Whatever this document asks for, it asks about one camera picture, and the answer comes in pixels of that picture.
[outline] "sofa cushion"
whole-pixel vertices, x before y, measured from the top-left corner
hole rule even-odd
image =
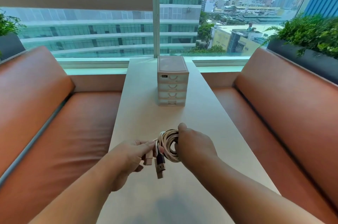
[[[0,188],[0,223],[28,223],[107,152],[120,92],[74,94]]]
[[[229,117],[282,196],[326,224],[338,223],[329,203],[234,88],[213,89]]]
[[[73,89],[46,47],[0,64],[0,176]]]
[[[235,85],[338,207],[338,87],[260,48]]]

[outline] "seat cushion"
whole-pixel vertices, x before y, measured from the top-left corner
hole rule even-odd
[[[234,83],[338,208],[338,86],[261,48]]]
[[[0,65],[0,176],[73,89],[46,47]]]
[[[316,190],[237,90],[223,88],[213,89],[213,92],[281,195],[326,224],[338,223],[335,210]]]
[[[26,224],[107,152],[120,92],[74,94],[0,188],[0,223]]]

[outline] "white table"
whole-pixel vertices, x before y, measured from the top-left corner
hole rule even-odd
[[[192,62],[185,107],[156,104],[157,60],[131,59],[109,150],[126,139],[150,140],[185,122],[207,134],[227,164],[278,192],[263,167]],[[218,224],[233,223],[222,206],[182,163],[166,161],[158,180],[154,163],[129,176],[110,194],[99,224]]]

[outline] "white cable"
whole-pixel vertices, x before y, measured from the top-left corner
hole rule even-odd
[[[172,150],[171,145],[179,138],[178,130],[168,130],[161,132],[158,136],[158,145],[164,148],[164,156],[171,162],[180,162],[179,156],[175,150]]]

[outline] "planter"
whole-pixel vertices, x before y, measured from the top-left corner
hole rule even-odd
[[[305,51],[303,56],[298,57],[297,50],[301,47],[285,44],[285,41],[281,40],[272,40],[267,48],[311,72],[338,84],[337,59],[309,49]]]
[[[22,45],[19,37],[15,33],[0,36],[0,61],[8,59],[25,50],[26,49]]]

